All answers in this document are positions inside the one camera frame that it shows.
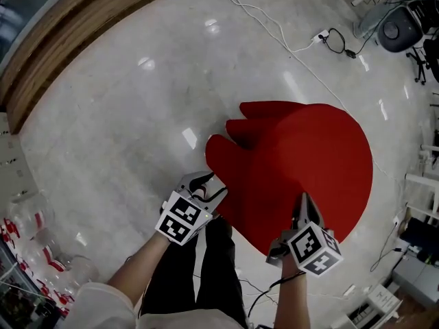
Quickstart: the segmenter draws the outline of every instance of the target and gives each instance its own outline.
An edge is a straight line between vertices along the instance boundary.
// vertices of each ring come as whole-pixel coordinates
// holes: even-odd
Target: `marble floor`
[[[278,20],[293,50],[330,27],[345,35],[349,49],[361,47],[351,26],[366,5],[241,1]],[[277,33],[274,25],[270,29]],[[358,306],[363,290],[383,280],[399,257],[391,254],[369,272],[399,211],[397,183],[416,164],[418,145],[431,141],[434,117],[428,103],[435,83],[416,84],[414,65],[404,54],[388,53],[372,41],[362,60],[331,53],[322,43],[297,56],[360,123],[380,167],[374,166],[363,217],[341,244],[345,261],[323,278],[309,278],[313,328],[327,328]],[[85,253],[102,280],[108,279],[152,235],[162,201],[181,176],[206,168],[208,137],[224,132],[228,118],[241,116],[242,101],[271,99],[340,107],[229,0],[158,0],[119,22],[62,72],[20,134],[36,182],[56,211],[63,248]],[[182,134],[188,128],[196,141]],[[260,289],[278,279],[278,269],[265,264],[238,233],[234,238],[241,279]],[[202,253],[202,240],[199,244]],[[342,297],[352,284],[356,289]],[[249,307],[257,292],[246,283],[243,289]],[[261,299],[250,320],[272,325],[275,310]]]

